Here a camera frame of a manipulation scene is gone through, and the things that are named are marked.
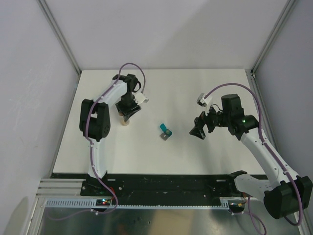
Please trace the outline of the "clear pill bottle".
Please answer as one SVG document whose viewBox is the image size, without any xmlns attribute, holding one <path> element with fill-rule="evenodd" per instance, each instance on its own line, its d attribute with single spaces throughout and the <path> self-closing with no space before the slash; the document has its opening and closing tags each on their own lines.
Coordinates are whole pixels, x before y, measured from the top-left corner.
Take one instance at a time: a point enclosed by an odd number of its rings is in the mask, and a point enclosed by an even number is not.
<svg viewBox="0 0 313 235">
<path fill-rule="evenodd" d="M 129 125 L 129 123 L 130 123 L 130 114 L 129 113 L 119 112 L 119 115 L 121 116 L 121 124 L 123 126 Z"/>
</svg>

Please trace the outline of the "teal pill box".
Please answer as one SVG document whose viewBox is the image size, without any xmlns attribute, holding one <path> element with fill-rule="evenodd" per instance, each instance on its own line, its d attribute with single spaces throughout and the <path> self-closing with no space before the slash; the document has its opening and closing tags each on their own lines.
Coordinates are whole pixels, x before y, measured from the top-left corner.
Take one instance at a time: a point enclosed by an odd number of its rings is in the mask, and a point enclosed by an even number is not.
<svg viewBox="0 0 313 235">
<path fill-rule="evenodd" d="M 162 123 L 159 127 L 160 127 L 160 129 L 162 130 L 163 133 L 165 133 L 167 130 L 169 130 L 164 123 Z"/>
</svg>

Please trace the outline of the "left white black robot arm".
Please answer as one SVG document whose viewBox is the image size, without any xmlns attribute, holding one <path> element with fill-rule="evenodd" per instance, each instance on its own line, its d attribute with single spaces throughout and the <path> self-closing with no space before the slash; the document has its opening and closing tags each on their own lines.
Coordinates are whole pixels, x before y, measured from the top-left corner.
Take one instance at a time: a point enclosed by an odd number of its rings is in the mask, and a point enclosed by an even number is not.
<svg viewBox="0 0 313 235">
<path fill-rule="evenodd" d="M 110 107 L 116 106 L 124 123 L 141 110 L 135 92 L 141 83 L 134 74 L 116 75 L 108 89 L 97 99 L 84 99 L 81 103 L 79 129 L 89 141 L 90 165 L 88 175 L 95 180 L 91 189 L 104 195 L 109 188 L 103 177 L 107 173 L 104 143 L 111 129 Z"/>
</svg>

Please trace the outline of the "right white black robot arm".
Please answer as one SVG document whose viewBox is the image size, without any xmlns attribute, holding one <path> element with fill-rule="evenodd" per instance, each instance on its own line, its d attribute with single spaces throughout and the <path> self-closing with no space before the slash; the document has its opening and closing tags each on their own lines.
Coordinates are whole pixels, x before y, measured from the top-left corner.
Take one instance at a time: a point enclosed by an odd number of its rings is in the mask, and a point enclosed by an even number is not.
<svg viewBox="0 0 313 235">
<path fill-rule="evenodd" d="M 201 94 L 197 103 L 204 107 L 195 118 L 190 135 L 205 139 L 204 127 L 211 133 L 216 127 L 225 127 L 257 160 L 267 179 L 259 180 L 247 173 L 240 173 L 226 183 L 227 193 L 238 196 L 241 192 L 262 201 L 268 213 L 275 219 L 288 216 L 309 205 L 313 183 L 309 177 L 301 177 L 288 166 L 259 128 L 253 115 L 245 115 L 237 94 L 224 95 L 222 110 L 216 111 L 211 96 Z"/>
</svg>

